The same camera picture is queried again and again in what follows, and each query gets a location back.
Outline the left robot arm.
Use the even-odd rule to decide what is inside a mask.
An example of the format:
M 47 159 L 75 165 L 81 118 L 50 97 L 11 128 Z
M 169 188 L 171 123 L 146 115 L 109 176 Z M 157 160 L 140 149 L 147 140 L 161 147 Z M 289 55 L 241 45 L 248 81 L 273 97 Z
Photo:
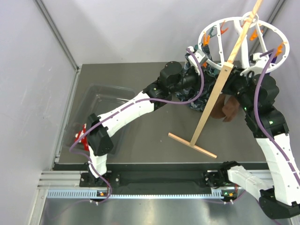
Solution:
M 152 113 L 166 104 L 188 105 L 202 112 L 208 101 L 204 85 L 203 64 L 208 56 L 194 47 L 188 47 L 186 63 L 171 61 L 160 71 L 156 81 L 139 92 L 133 99 L 101 114 L 91 114 L 86 123 L 90 180 L 96 186 L 106 182 L 107 155 L 113 149 L 112 137 L 135 119 Z

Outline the white round sock hanger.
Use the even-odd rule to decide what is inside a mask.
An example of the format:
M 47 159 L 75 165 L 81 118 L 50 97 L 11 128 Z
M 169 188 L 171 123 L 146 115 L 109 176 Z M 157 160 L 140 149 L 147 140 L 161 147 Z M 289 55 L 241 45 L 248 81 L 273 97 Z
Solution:
M 220 56 L 220 63 L 215 63 L 212 60 L 208 59 L 207 63 L 220 71 L 223 63 L 225 62 L 224 58 L 224 51 L 223 51 L 223 44 L 222 44 L 222 34 L 224 34 L 227 30 L 223 29 L 223 25 L 226 22 L 233 22 L 235 31 L 239 35 L 240 32 L 242 31 L 242 27 L 249 16 L 250 12 L 245 13 L 242 17 L 228 17 L 224 19 L 217 20 L 211 24 L 209 24 L 206 28 L 203 29 L 203 31 L 200 33 L 199 38 L 198 38 L 198 48 L 202 50 L 203 47 L 203 36 L 204 33 L 208 35 L 211 27 L 215 26 L 216 29 L 214 32 L 217 32 L 217 43 L 218 43 L 218 52 Z M 242 75 L 245 75 L 246 72 L 249 72 L 250 70 L 254 71 L 254 75 L 260 74 L 263 71 L 263 68 L 267 65 L 267 61 L 270 59 L 270 53 L 267 51 L 265 41 L 263 39 L 263 33 L 260 29 L 260 26 L 264 26 L 265 28 L 273 31 L 275 34 L 277 34 L 282 42 L 286 42 L 285 46 L 283 47 L 283 52 L 282 52 L 282 59 L 276 63 L 276 67 L 269 68 L 269 65 L 266 69 L 266 73 L 270 73 L 276 69 L 278 69 L 287 59 L 289 52 L 290 52 L 290 44 L 288 42 L 287 37 L 283 34 L 282 31 L 280 31 L 278 28 L 275 26 L 259 20 L 259 16 L 255 15 L 253 22 L 251 23 L 251 26 L 249 29 L 253 28 L 254 32 L 252 33 L 251 37 L 249 40 L 254 40 L 255 38 L 259 39 L 259 43 L 262 49 L 262 52 L 256 52 L 253 54 L 250 54 L 248 52 L 248 39 L 247 35 L 245 36 L 242 46 L 239 51 L 241 51 L 241 65 L 242 65 Z

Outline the brown sock with stripes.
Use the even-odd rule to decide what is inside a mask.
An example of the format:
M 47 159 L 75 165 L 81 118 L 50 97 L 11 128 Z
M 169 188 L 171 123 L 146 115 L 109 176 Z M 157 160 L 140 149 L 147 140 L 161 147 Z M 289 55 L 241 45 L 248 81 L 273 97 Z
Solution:
M 231 122 L 237 115 L 240 108 L 238 100 L 234 96 L 230 96 L 222 108 L 225 115 L 223 122 Z

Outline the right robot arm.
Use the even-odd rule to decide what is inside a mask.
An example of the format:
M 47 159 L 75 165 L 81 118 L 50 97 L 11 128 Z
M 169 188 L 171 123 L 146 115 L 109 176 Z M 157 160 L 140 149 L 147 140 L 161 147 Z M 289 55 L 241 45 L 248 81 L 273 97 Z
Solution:
M 220 167 L 223 185 L 239 185 L 258 202 L 271 219 L 286 219 L 300 214 L 300 175 L 290 146 L 289 129 L 283 114 L 274 107 L 279 88 L 273 77 L 250 72 L 230 75 L 223 93 L 233 96 L 242 106 L 245 121 L 263 151 L 272 177 L 272 184 L 248 172 L 241 164 L 225 162 Z

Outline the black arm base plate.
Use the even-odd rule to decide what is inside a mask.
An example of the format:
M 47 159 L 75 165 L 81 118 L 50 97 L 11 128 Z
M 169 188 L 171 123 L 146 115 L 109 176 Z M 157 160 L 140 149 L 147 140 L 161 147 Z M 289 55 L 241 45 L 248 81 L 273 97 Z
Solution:
M 104 187 L 106 181 L 113 188 L 130 184 L 192 184 L 196 187 L 219 188 L 231 184 L 225 172 L 205 171 L 122 171 L 114 170 L 102 177 L 94 176 L 91 171 L 81 174 L 80 187 Z

